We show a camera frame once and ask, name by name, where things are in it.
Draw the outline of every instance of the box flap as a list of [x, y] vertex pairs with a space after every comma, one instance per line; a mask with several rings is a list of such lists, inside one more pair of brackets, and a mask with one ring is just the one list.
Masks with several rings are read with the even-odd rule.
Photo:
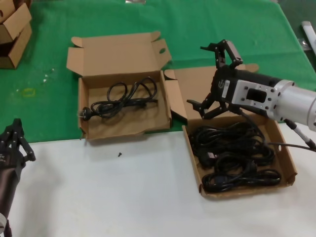
[[0, 27], [0, 43], [13, 41], [31, 20], [31, 14], [24, 3]]
[[[240, 70], [248, 70], [256, 72], [259, 70], [257, 64], [240, 65]], [[185, 68], [177, 70], [166, 70], [165, 76], [168, 79], [176, 79], [178, 85], [174, 82], [166, 81], [167, 91], [174, 91], [174, 93], [168, 93], [170, 98], [171, 110], [181, 116], [183, 116], [183, 108], [185, 109], [186, 118], [188, 120], [201, 119], [199, 113], [193, 110], [192, 105], [187, 100], [192, 99], [202, 102], [208, 95], [211, 89], [212, 79], [216, 72], [216, 67], [200, 67], [200, 68]], [[218, 102], [215, 102], [210, 110], [219, 106]], [[230, 112], [225, 112], [219, 117], [225, 116], [237, 116]]]
[[9, 18], [15, 11], [12, 0], [0, 0], [0, 23]]
[[28, 23], [24, 30], [22, 31], [19, 38], [15, 41], [15, 44], [12, 50], [9, 53], [9, 58], [11, 59], [12, 64], [16, 68], [22, 58], [23, 52], [28, 44], [32, 34], [31, 25]]
[[84, 77], [160, 70], [171, 55], [159, 36], [154, 32], [72, 38], [80, 48], [69, 48], [67, 68]]

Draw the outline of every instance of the cardboard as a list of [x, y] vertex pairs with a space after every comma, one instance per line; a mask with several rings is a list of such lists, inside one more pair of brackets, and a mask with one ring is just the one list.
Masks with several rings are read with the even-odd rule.
[[13, 42], [29, 24], [31, 14], [24, 3], [0, 25], [0, 44]]
[[17, 68], [31, 34], [31, 25], [28, 23], [14, 42], [0, 45], [0, 68]]
[[0, 0], [0, 23], [9, 18], [15, 11], [12, 0]]
[[[148, 103], [145, 109], [126, 107], [111, 119], [92, 117], [79, 119], [79, 127], [87, 140], [143, 134], [146, 131], [169, 129], [170, 104], [165, 90], [161, 68], [171, 60], [171, 55], [160, 33], [143, 33], [108, 37], [78, 38], [72, 42], [77, 47], [68, 50], [67, 68], [80, 74], [79, 111], [96, 101], [107, 100], [109, 87], [123, 81], [132, 85], [145, 77], [152, 77], [158, 87], [158, 104]], [[123, 86], [115, 87], [111, 99], [123, 95]], [[139, 87], [134, 98], [146, 97]]]
[[[248, 66], [247, 69], [250, 71], [257, 71], [258, 67], [255, 65]], [[177, 113], [183, 113], [183, 107], [185, 110], [185, 115], [188, 120], [188, 125], [183, 126], [184, 135], [186, 138], [189, 154], [191, 157], [192, 167], [194, 170], [197, 187], [199, 193], [204, 197], [212, 197], [212, 198], [227, 198], [227, 197], [235, 197], [241, 195], [252, 195], [257, 193], [265, 193], [272, 190], [277, 190], [280, 188], [285, 188], [293, 185], [295, 181], [295, 176], [297, 174], [295, 165], [293, 163], [292, 157], [289, 153], [287, 147], [282, 147], [281, 150], [278, 150], [278, 147], [273, 147], [276, 158], [272, 165], [264, 166], [260, 168], [273, 168], [279, 171], [282, 175], [282, 181], [277, 186], [272, 187], [239, 187], [238, 189], [234, 189], [224, 193], [207, 193], [202, 186], [201, 179], [207, 173], [212, 173], [212, 169], [205, 170], [201, 167], [198, 158], [193, 155], [193, 151], [191, 149], [191, 144], [189, 141], [189, 134], [193, 132], [197, 127], [202, 125], [213, 125], [218, 127], [226, 127], [232, 125], [236, 122], [244, 121], [244, 118], [233, 114], [231, 112], [225, 112], [222, 115], [215, 117], [210, 120], [201, 119], [198, 112], [194, 111], [192, 105], [187, 103], [187, 99], [193, 99], [196, 101], [203, 101], [207, 94], [210, 92], [211, 83], [213, 76], [215, 74], [215, 67], [202, 67], [202, 68], [187, 68], [187, 69], [179, 69], [174, 71], [165, 72], [167, 77], [174, 77], [176, 80], [168, 81], [178, 82], [178, 89], [174, 90], [175, 95], [181, 95], [180, 98], [177, 98], [177, 104], [180, 107], [176, 106], [176, 103], [171, 103], [171, 105], [175, 106], [173, 109]], [[218, 103], [213, 105], [210, 110], [218, 107]], [[282, 133], [279, 129], [277, 122], [264, 118], [262, 116], [256, 115], [249, 111], [245, 111], [245, 113], [249, 114], [252, 119], [259, 126], [261, 131], [266, 137], [267, 142], [282, 142], [285, 143], [285, 140], [282, 136]]]

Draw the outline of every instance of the table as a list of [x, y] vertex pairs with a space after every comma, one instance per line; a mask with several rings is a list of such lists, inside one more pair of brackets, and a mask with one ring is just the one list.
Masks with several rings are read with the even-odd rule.
[[[280, 127], [288, 143], [304, 145]], [[215, 201], [198, 193], [182, 132], [31, 145], [37, 161], [27, 164], [16, 191], [9, 217], [14, 237], [315, 236], [310, 151], [289, 148], [298, 171], [292, 187]]]
[[[234, 42], [260, 73], [316, 89], [316, 75], [280, 6], [270, 0], [35, 1], [33, 34], [17, 70], [0, 70], [0, 129], [21, 118], [31, 142], [78, 139], [78, 75], [66, 69], [71, 37], [161, 31], [172, 54], [166, 68], [214, 65], [200, 50]], [[181, 130], [174, 121], [173, 130]]]
[[[290, 23], [296, 37], [298, 39], [305, 39], [308, 42], [307, 37], [301, 27], [302, 21], [310, 21], [314, 29], [316, 27], [316, 16], [314, 14], [314, 9], [316, 7], [315, 0], [279, 0], [284, 14], [288, 22]], [[311, 65], [314, 70], [316, 70], [316, 57], [312, 50], [305, 51]]]

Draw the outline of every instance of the black power cord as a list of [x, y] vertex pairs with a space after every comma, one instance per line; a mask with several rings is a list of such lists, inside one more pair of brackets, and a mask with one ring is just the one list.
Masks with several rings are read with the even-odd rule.
[[189, 139], [201, 166], [214, 168], [213, 173], [202, 178], [207, 192], [226, 192], [239, 186], [273, 186], [281, 181], [277, 170], [257, 170], [272, 164], [275, 153], [252, 120], [226, 128], [201, 126]]
[[[145, 81], [147, 80], [150, 81], [154, 85], [153, 93], [145, 85]], [[119, 98], [118, 100], [111, 100], [110, 94], [111, 94], [112, 89], [115, 86], [124, 86], [125, 92], [122, 95], [122, 97]], [[148, 92], [148, 97], [132, 98], [139, 86], [143, 86], [145, 88], [145, 90]], [[140, 82], [135, 82], [129, 94], [127, 93], [128, 93], [127, 84], [125, 84], [122, 81], [118, 82], [109, 88], [108, 93], [107, 93], [108, 101], [98, 101], [98, 102], [93, 103], [90, 108], [84, 107], [82, 111], [80, 112], [79, 116], [84, 121], [88, 121], [92, 116], [99, 116], [104, 119], [109, 119], [117, 115], [124, 107], [138, 106], [140, 108], [144, 108], [146, 107], [147, 103], [158, 103], [158, 100], [154, 99], [154, 97], [157, 94], [157, 84], [154, 81], [154, 79], [152, 79], [151, 77], [146, 77], [142, 79]]]

